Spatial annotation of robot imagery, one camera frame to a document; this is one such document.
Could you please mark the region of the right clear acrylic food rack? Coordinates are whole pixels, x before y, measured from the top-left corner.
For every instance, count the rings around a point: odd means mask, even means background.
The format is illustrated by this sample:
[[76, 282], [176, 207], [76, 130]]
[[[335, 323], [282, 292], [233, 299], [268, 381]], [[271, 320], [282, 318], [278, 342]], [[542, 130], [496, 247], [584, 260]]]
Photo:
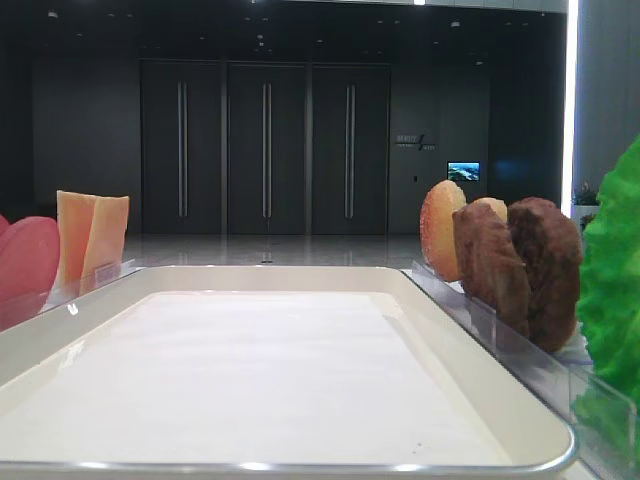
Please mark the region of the right clear acrylic food rack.
[[578, 437], [579, 463], [590, 478], [639, 477], [639, 407], [595, 375], [579, 333], [567, 349], [548, 354], [427, 265], [415, 261], [406, 273], [531, 393], [568, 421]]

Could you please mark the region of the clear acrylic food rack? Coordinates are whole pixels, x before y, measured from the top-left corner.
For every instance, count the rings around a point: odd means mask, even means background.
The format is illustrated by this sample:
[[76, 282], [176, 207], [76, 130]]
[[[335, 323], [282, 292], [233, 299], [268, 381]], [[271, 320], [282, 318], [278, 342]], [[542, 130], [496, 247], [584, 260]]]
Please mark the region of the clear acrylic food rack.
[[1, 303], [1, 331], [17, 326], [38, 314], [57, 306], [72, 303], [80, 296], [95, 291], [120, 278], [141, 270], [142, 266], [131, 259], [123, 263], [98, 267], [88, 274], [70, 283], [56, 279], [52, 288], [37, 293], [28, 293]]
[[579, 463], [590, 478], [639, 477], [639, 407], [595, 375], [579, 333], [567, 349], [548, 354], [427, 265], [415, 261], [406, 273], [531, 393], [568, 421], [578, 437]]

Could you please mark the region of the left clear acrylic food rack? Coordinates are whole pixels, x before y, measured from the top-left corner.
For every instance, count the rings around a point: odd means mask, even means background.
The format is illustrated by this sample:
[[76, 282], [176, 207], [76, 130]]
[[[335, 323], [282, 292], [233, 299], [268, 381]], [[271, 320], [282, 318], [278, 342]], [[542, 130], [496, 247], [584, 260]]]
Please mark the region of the left clear acrylic food rack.
[[141, 270], [142, 266], [131, 259], [123, 263], [98, 267], [88, 274], [70, 283], [56, 279], [52, 288], [37, 293], [28, 293], [1, 303], [1, 331], [17, 326], [38, 314], [57, 306], [72, 303], [80, 296], [95, 291], [120, 278]]

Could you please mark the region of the right dark door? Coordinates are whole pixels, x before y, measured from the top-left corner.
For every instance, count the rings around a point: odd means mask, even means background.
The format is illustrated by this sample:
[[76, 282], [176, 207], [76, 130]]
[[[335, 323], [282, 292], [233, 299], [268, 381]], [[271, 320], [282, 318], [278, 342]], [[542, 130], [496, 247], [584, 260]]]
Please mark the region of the right dark door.
[[312, 232], [386, 232], [389, 72], [312, 69]]

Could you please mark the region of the white rectangular serving tray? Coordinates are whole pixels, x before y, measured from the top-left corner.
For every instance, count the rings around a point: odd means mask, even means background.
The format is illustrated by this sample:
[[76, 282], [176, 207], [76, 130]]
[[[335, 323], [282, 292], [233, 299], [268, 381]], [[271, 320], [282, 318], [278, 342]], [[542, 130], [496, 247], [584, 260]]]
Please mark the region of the white rectangular serving tray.
[[146, 268], [1, 336], [5, 479], [556, 479], [576, 447], [390, 268]]

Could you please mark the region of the brown meat patty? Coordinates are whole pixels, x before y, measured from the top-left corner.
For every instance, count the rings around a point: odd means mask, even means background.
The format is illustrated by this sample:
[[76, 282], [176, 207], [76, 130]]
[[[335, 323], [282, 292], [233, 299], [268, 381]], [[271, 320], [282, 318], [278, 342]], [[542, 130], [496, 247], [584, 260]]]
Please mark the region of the brown meat patty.
[[485, 201], [464, 206], [452, 218], [465, 293], [492, 307], [499, 320], [528, 337], [530, 285], [506, 221]]
[[556, 352], [577, 324], [583, 259], [578, 229], [553, 202], [538, 197], [511, 204], [508, 225], [530, 285], [529, 338], [540, 349]]

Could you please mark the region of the round bread slice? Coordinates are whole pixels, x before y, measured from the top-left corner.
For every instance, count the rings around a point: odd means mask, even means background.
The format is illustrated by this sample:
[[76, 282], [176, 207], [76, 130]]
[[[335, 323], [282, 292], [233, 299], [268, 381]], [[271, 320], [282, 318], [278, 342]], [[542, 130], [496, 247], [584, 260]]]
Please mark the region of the round bread slice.
[[451, 180], [436, 184], [426, 195], [420, 213], [420, 240], [424, 258], [446, 282], [460, 278], [453, 213], [466, 206], [463, 190]]
[[508, 208], [503, 200], [493, 197], [483, 197], [475, 200], [473, 205], [487, 205], [504, 223], [508, 221]]

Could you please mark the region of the orange cheese slice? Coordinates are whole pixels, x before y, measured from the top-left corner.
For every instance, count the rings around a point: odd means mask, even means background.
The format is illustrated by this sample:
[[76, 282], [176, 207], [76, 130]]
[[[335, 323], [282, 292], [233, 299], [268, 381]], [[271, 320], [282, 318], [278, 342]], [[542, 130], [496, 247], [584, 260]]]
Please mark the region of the orange cheese slice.
[[96, 274], [120, 269], [128, 225], [130, 199], [98, 197], [94, 205], [89, 240], [84, 256], [81, 291], [95, 288]]
[[59, 282], [81, 278], [97, 197], [58, 190], [57, 224], [60, 236]]

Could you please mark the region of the left orange cheese slice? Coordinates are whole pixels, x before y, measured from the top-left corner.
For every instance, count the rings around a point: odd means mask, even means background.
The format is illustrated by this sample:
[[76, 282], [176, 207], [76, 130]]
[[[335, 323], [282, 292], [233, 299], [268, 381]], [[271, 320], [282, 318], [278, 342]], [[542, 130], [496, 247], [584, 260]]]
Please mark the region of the left orange cheese slice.
[[60, 236], [59, 282], [81, 278], [97, 197], [58, 190], [57, 224]]

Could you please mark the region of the small wall display screen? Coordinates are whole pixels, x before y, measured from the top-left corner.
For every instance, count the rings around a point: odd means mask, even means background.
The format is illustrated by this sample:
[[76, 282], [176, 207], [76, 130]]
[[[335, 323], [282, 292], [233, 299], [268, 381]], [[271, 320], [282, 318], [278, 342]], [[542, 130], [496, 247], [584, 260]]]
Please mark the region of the small wall display screen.
[[477, 182], [480, 180], [480, 164], [478, 162], [449, 162], [447, 179], [454, 182]]

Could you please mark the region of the left dark double door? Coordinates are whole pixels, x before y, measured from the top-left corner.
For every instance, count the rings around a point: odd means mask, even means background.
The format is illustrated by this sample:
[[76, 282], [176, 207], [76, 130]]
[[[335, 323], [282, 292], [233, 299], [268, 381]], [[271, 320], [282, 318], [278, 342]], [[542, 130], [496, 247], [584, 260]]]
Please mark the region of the left dark double door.
[[216, 64], [141, 65], [143, 231], [221, 232], [221, 92]]

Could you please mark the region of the green lettuce leaf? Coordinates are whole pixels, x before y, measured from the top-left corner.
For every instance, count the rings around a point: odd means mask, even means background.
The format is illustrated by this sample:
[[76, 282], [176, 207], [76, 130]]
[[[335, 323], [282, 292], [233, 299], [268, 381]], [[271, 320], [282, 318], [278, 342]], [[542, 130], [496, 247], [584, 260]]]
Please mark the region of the green lettuce leaf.
[[593, 362], [578, 417], [639, 466], [639, 141], [601, 184], [584, 232], [578, 319]]

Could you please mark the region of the potted green plant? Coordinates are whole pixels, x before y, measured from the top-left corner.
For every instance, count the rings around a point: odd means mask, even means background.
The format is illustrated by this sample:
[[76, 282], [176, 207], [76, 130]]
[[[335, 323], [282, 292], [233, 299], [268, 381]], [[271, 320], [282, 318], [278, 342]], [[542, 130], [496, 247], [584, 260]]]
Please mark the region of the potted green plant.
[[571, 218], [580, 232], [584, 231], [599, 211], [600, 204], [597, 195], [598, 192], [592, 189], [587, 182], [574, 190]]

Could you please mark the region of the front brown meat patty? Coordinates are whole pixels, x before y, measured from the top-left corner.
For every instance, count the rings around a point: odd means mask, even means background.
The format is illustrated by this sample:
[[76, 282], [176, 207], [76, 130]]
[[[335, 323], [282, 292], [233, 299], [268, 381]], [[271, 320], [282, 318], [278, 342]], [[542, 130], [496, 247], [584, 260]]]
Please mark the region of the front brown meat patty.
[[530, 285], [506, 221], [485, 201], [464, 206], [452, 218], [465, 293], [492, 307], [499, 320], [528, 337]]

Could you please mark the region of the middle dark door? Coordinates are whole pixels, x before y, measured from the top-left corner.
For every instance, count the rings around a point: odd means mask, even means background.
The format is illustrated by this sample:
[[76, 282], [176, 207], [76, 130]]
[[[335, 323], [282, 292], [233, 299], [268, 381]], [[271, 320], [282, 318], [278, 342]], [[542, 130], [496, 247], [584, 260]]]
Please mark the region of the middle dark door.
[[229, 67], [231, 234], [304, 232], [305, 87], [301, 66]]

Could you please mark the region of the right orange cheese slice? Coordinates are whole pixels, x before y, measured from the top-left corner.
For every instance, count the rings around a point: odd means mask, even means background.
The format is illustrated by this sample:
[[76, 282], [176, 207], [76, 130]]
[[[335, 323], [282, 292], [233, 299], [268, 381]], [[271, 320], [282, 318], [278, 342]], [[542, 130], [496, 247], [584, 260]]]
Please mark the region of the right orange cheese slice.
[[84, 256], [81, 291], [95, 288], [96, 274], [120, 269], [128, 225], [130, 199], [98, 197], [94, 205], [89, 240]]

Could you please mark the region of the rear brown meat patty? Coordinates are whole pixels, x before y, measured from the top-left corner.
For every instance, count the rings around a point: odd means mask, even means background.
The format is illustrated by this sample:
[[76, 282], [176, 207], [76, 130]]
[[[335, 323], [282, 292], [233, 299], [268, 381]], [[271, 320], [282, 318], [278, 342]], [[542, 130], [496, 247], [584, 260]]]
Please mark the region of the rear brown meat patty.
[[511, 204], [508, 225], [530, 285], [529, 338], [540, 349], [556, 352], [577, 324], [583, 259], [578, 229], [553, 202], [538, 197]]

